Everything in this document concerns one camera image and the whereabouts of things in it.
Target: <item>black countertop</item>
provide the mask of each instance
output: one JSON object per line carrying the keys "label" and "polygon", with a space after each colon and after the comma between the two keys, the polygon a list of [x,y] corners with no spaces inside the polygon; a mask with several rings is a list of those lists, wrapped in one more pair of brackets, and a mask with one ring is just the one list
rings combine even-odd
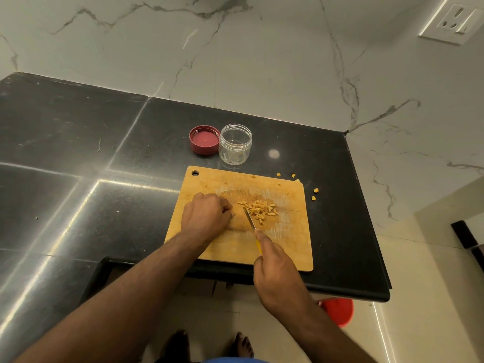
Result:
{"label": "black countertop", "polygon": [[[190,151],[192,127],[229,123],[253,133],[246,163]],[[0,82],[0,351],[16,349],[0,360],[74,309],[101,259],[138,262],[162,245],[189,165],[296,173],[314,258],[308,289],[390,298],[343,133],[15,73]],[[250,265],[199,260],[189,275],[252,283]]]}

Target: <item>power socket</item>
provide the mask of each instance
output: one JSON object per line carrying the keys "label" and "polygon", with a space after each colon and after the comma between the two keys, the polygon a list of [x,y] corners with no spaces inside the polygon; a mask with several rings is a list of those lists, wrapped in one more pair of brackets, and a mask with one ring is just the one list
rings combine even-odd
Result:
{"label": "power socket", "polygon": [[461,45],[483,23],[484,0],[444,0],[419,36]]}

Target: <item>food scrap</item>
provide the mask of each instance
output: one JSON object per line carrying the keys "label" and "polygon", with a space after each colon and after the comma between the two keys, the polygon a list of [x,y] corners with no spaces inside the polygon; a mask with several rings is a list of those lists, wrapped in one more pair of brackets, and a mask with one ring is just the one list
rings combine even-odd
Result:
{"label": "food scrap", "polygon": [[260,225],[264,225],[263,221],[266,219],[266,216],[279,216],[279,213],[275,209],[275,204],[267,204],[267,201],[256,200],[251,203],[237,201],[237,204],[244,205],[250,215],[255,215]]}

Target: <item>cutting board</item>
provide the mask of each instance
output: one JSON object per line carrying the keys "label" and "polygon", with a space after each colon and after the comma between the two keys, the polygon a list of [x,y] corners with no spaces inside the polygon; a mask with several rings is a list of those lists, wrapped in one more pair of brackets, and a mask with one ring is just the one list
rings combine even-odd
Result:
{"label": "cutting board", "polygon": [[199,257],[203,260],[253,264],[260,253],[256,239],[245,216],[243,205],[238,201],[255,200],[276,204],[279,216],[266,217],[263,225],[256,222],[275,243],[282,246],[300,271],[313,269],[313,254],[309,223],[306,213],[306,200],[302,183],[245,173],[222,171],[190,166],[178,196],[166,234],[169,240],[181,229],[181,216],[184,206],[199,192],[215,193],[225,197],[232,205],[234,217],[227,229],[216,238]]}

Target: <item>bare foot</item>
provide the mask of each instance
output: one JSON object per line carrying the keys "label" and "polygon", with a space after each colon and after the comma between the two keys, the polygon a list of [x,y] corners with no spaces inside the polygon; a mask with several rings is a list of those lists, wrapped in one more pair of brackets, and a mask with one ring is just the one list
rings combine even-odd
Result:
{"label": "bare foot", "polygon": [[163,363],[179,362],[189,363],[190,343],[185,330],[178,330],[166,343],[165,356],[161,359]]}
{"label": "bare foot", "polygon": [[244,336],[240,331],[237,333],[235,341],[230,348],[230,356],[239,358],[254,357],[254,350],[252,349],[249,338]]}

